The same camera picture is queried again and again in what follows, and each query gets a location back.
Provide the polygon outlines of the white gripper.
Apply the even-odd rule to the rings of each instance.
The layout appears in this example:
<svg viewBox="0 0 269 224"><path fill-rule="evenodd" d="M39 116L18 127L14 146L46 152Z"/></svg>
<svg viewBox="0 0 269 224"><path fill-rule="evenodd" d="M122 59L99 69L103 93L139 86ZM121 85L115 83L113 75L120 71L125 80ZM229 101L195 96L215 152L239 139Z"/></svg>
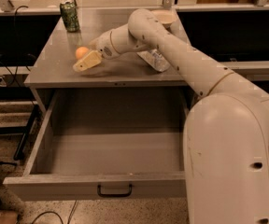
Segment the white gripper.
<svg viewBox="0 0 269 224"><path fill-rule="evenodd" d="M112 31L107 31L89 43L89 51L73 65L76 72L82 72L95 67L104 59L115 59L120 54L115 50L112 40Z"/></svg>

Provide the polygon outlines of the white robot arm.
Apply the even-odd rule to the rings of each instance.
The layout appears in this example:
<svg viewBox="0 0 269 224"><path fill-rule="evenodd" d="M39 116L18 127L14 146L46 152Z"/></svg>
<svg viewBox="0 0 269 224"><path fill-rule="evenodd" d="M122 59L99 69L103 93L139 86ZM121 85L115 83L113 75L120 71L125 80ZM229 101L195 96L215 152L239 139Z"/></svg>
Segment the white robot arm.
<svg viewBox="0 0 269 224"><path fill-rule="evenodd" d="M269 94L169 32L176 19L137 9L94 39L74 68L158 50L200 98L183 131L190 224L269 224Z"/></svg>

